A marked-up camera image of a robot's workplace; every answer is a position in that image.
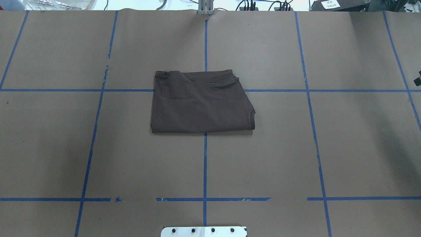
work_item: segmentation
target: horizontal blue line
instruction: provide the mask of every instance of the horizontal blue line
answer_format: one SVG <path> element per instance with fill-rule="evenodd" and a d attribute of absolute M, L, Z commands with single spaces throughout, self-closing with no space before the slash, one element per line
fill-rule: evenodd
<path fill-rule="evenodd" d="M 101 89 L 0 89 L 3 92 L 101 92 Z M 104 89 L 105 92 L 153 92 L 153 89 Z M 305 89 L 245 89 L 245 92 L 306 92 Z M 310 89 L 310 92 L 400 92 L 407 90 Z"/>
<path fill-rule="evenodd" d="M 169 197 L 169 198 L 156 198 L 157 202 L 235 202 L 235 201 L 252 201 L 264 202 L 271 199 L 271 197 Z"/>
<path fill-rule="evenodd" d="M 0 202 L 110 202 L 111 198 L 1 197 Z"/>
<path fill-rule="evenodd" d="M 421 200 L 421 197 L 308 197 L 307 201 L 358 201 L 358 200 Z"/>

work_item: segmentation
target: folded cloth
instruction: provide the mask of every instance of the folded cloth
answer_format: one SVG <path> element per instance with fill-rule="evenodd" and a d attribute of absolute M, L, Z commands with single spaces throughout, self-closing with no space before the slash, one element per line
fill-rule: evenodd
<path fill-rule="evenodd" d="M 232 70 L 155 74 L 153 133 L 253 130 L 254 114 Z"/>

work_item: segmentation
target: dark gray fabric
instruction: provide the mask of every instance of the dark gray fabric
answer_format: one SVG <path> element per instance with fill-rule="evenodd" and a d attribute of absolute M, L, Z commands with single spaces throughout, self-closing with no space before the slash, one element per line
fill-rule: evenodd
<path fill-rule="evenodd" d="M 254 114 L 232 70 L 155 74 L 153 133 L 253 130 Z"/>

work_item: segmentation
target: mounting plate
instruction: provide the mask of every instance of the mounting plate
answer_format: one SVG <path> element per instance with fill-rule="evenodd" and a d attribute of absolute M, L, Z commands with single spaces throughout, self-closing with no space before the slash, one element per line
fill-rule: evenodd
<path fill-rule="evenodd" d="M 165 227 L 161 237 L 247 237 L 243 226 Z"/>

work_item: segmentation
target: metal clamp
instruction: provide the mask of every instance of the metal clamp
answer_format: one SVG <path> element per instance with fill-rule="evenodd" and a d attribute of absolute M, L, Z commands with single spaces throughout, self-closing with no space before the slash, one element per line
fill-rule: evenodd
<path fill-rule="evenodd" d="M 213 0 L 198 0 L 199 15 L 213 15 Z"/>

